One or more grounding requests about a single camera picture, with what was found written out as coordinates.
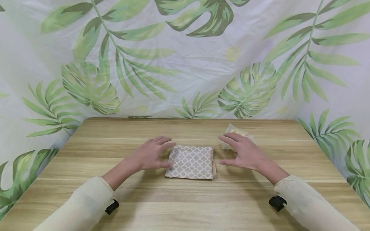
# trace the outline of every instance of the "patterned cloth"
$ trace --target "patterned cloth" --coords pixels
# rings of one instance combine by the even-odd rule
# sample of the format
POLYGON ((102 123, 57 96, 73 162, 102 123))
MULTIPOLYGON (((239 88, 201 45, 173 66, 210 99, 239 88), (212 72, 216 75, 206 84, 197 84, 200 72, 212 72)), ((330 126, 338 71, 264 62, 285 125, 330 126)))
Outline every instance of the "patterned cloth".
POLYGON ((169 161, 174 167, 167 169, 166 177, 213 179, 215 174, 212 147, 176 145, 171 149, 169 161))

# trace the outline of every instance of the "folded cloth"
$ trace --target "folded cloth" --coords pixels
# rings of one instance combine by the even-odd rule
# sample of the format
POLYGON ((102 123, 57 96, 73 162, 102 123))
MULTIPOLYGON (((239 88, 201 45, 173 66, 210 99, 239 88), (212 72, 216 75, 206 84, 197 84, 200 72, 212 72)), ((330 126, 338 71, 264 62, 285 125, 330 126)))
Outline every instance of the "folded cloth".
POLYGON ((166 177, 187 179, 213 179, 216 165, 212 147, 176 145, 169 153, 173 168, 166 170, 166 177))
MULTIPOLYGON (((225 133, 236 133, 244 137, 248 137, 251 141, 253 141, 253 136, 249 134, 246 130, 237 128, 233 126, 231 123, 229 124, 228 128, 226 129, 225 133)), ((235 148, 231 147, 229 144, 222 142, 222 148, 232 150, 233 152, 236 152, 235 148)))

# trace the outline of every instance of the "cream sleeve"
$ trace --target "cream sleeve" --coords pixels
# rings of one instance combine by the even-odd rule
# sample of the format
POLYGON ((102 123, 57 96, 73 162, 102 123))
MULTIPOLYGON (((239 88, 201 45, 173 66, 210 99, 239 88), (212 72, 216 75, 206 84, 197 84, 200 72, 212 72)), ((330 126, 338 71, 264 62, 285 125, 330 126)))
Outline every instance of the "cream sleeve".
POLYGON ((296 176, 279 181, 275 191, 286 200, 286 210, 310 231, 359 231, 315 189, 296 176))
POLYGON ((68 201, 34 231, 88 230, 113 202, 113 193, 101 177, 93 177, 76 189, 68 201))

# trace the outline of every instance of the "fabric backdrop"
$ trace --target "fabric backdrop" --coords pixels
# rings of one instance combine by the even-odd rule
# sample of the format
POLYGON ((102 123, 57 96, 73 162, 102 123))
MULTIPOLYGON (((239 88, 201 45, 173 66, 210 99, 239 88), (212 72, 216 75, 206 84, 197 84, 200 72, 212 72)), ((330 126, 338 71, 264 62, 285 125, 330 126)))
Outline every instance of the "fabric backdrop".
POLYGON ((295 119, 370 206, 370 1, 0 6, 0 219, 94 116, 295 119))

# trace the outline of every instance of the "clear plastic bag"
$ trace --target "clear plastic bag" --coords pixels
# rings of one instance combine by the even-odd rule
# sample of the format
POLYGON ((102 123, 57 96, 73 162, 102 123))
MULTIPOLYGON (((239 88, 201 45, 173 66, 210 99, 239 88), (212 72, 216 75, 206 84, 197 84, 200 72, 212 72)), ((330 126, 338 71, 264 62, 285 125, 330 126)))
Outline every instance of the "clear plastic bag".
MULTIPOLYGON (((248 137, 251 141, 253 141, 253 136, 249 134, 246 130, 237 128, 233 126, 232 124, 229 124, 228 128, 226 129, 225 133, 236 133, 240 134, 244 137, 248 137)), ((232 150, 233 152, 236 152, 236 150, 231 147, 229 144, 222 142, 222 148, 227 150, 232 150)))

